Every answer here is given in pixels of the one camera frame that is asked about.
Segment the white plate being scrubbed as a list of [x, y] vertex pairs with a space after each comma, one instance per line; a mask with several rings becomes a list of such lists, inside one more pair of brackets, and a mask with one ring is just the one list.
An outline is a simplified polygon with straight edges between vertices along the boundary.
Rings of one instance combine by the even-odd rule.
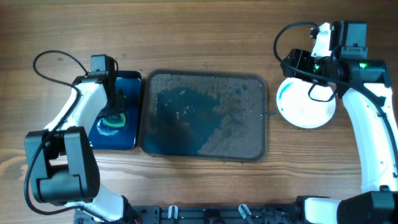
[[299, 128], [313, 129], [323, 126], [333, 117], [336, 109], [332, 88], [286, 78], [276, 95], [281, 115]]

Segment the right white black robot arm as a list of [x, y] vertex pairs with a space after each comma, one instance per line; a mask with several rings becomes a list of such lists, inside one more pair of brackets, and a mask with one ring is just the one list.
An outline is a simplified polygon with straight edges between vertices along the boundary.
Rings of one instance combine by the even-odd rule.
[[302, 197], [303, 223], [397, 223], [397, 124], [386, 63], [364, 47], [337, 46], [320, 56], [293, 49], [279, 59], [284, 76], [336, 86], [353, 125], [361, 163], [361, 194], [333, 200]]

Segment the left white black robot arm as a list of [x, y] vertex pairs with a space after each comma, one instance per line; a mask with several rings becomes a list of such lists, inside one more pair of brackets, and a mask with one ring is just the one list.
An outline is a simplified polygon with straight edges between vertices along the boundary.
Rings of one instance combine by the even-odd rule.
[[110, 74], [77, 77], [57, 117], [25, 137], [28, 170], [24, 197], [41, 215], [79, 209], [104, 222], [127, 222], [129, 204], [100, 183], [100, 172], [88, 133], [97, 118], [118, 114], [122, 93]]

